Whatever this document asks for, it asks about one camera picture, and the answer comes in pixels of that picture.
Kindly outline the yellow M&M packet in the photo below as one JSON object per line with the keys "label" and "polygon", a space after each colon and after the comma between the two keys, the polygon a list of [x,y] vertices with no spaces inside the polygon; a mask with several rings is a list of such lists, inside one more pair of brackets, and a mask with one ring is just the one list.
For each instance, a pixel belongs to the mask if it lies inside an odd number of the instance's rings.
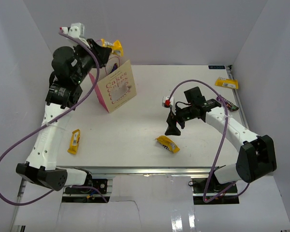
{"label": "yellow M&M packet", "polygon": [[165,135],[161,135],[156,138],[156,141],[162,145],[165,149],[172,153],[177,153],[180,151],[180,148],[175,144],[174,141],[172,141],[170,138],[168,138]]}

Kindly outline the purple Krokant snack bag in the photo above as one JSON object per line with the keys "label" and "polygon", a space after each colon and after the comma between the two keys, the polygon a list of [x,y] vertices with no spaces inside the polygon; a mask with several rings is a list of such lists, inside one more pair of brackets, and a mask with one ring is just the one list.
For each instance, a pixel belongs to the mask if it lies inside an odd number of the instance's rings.
{"label": "purple Krokant snack bag", "polygon": [[111,69],[111,73],[114,72],[119,67],[118,63],[115,63],[113,65],[113,68]]}

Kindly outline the dark snack bar edge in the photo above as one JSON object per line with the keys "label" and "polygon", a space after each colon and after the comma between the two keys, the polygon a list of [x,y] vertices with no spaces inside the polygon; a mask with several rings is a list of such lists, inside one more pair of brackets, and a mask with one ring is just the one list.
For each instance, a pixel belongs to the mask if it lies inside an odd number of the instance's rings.
{"label": "dark snack bar edge", "polygon": [[235,111],[239,110],[238,106],[236,106],[231,101],[227,100],[226,98],[224,98],[222,96],[217,97],[217,101],[224,102],[230,112],[235,112]]}

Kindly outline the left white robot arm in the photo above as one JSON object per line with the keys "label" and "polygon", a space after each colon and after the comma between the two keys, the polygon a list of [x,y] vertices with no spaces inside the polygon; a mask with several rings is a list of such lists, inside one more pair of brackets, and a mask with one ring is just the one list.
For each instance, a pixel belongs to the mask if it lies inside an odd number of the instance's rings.
{"label": "left white robot arm", "polygon": [[112,49],[87,39],[89,49],[82,46],[62,46],[53,53],[53,72],[49,78],[42,130],[39,131],[33,150],[25,163],[19,163],[16,173],[28,182],[59,191],[76,185],[82,193],[92,189],[89,172],[77,168],[59,168],[57,156],[64,131],[71,114],[80,101],[80,84],[91,71],[104,67]]}

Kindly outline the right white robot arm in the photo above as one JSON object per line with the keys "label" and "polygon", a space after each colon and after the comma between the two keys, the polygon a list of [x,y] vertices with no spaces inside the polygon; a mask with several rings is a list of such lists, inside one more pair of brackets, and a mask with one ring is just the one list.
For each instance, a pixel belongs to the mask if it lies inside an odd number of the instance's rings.
{"label": "right white robot arm", "polygon": [[221,192],[229,182],[242,180],[251,183],[277,169],[274,141],[270,136],[259,136],[227,116],[221,103],[215,99],[206,100],[199,87],[184,94],[187,100],[185,108],[178,107],[173,97],[162,100],[162,106],[170,109],[165,135],[179,136],[185,122],[197,118],[224,135],[238,151],[235,164],[214,170],[214,177],[208,181],[213,192]]}

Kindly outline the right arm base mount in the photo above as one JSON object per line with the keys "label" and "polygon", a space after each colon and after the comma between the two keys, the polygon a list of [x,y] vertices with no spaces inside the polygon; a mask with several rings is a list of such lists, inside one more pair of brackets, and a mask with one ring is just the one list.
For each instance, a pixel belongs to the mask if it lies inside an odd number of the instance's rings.
{"label": "right arm base mount", "polygon": [[[203,193],[205,191],[205,184],[207,182],[207,177],[205,178],[193,178],[188,182],[188,186],[192,188],[193,196],[200,197],[203,199]],[[227,184],[217,184],[214,180],[210,181],[209,187],[207,189],[206,198],[209,199],[221,191],[223,191],[226,187],[228,187],[230,183]],[[222,197],[232,197],[236,196],[238,193],[238,189],[236,184],[233,184],[226,192],[221,193],[216,200]]]}

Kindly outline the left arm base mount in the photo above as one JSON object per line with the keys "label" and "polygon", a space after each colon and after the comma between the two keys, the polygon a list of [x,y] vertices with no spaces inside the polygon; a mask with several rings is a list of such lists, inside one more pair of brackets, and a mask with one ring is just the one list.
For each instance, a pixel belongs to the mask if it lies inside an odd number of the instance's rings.
{"label": "left arm base mount", "polygon": [[105,198],[94,189],[91,188],[71,188],[66,187],[63,191],[62,202],[63,203],[108,203],[110,198],[110,192],[107,191],[108,180],[107,179],[92,179],[89,182],[89,186],[97,189]]}

